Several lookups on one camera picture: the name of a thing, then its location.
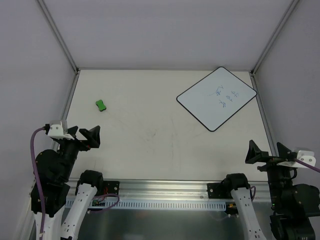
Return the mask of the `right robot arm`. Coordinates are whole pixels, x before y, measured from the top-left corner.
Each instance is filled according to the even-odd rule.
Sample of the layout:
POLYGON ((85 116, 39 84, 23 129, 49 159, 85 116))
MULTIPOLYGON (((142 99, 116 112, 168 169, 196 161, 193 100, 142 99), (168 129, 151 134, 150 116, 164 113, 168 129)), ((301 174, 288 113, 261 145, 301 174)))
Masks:
MULTIPOLYGON (((257 169, 267 174, 273 211, 269 217, 271 232, 277 240, 314 240, 316 234, 310 218, 320 215, 320 190, 313 185, 293 184, 293 179, 299 166, 320 170, 306 163, 306 155, 300 156, 280 142, 276 145, 278 155, 272 156, 250 140, 245 158, 246 164, 263 163, 257 169)), ((245 239, 265 239, 252 206, 254 195, 247 177, 243 173, 228 174, 220 186, 235 202, 245 239)))

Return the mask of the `green whiteboard eraser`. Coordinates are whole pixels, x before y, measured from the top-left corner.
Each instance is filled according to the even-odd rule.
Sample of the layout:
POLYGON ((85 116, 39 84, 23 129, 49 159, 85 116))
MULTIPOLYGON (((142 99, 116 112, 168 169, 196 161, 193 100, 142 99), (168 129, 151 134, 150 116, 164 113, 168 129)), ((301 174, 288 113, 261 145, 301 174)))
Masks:
POLYGON ((97 106, 98 110, 100 112, 103 112, 107 109, 106 105, 104 104, 102 99, 99 99, 95 102, 95 105, 97 106))

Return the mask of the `white whiteboard black frame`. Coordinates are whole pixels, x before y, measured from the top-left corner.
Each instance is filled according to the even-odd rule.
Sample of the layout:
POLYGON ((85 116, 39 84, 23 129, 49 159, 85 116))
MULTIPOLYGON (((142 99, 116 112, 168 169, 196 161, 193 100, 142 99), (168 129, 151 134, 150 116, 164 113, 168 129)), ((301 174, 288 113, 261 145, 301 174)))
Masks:
POLYGON ((256 96, 251 86, 220 66, 176 100, 208 131, 215 132, 256 96))

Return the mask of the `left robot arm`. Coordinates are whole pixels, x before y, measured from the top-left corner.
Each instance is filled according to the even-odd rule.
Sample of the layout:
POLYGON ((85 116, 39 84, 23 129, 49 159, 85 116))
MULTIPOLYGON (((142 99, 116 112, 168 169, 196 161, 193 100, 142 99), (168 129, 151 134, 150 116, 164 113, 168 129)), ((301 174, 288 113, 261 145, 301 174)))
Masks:
POLYGON ((35 154, 35 137, 38 132, 49 134, 53 125, 36 129, 30 138, 30 155, 35 178, 32 188, 31 211, 36 224, 38 240, 74 240, 93 197, 104 191, 103 174, 85 170, 77 182, 76 199, 65 222, 62 215, 70 186, 67 184, 79 152, 98 149, 101 144, 100 126, 88 130, 73 126, 66 130, 58 125, 59 134, 52 140, 58 150, 46 149, 35 154))

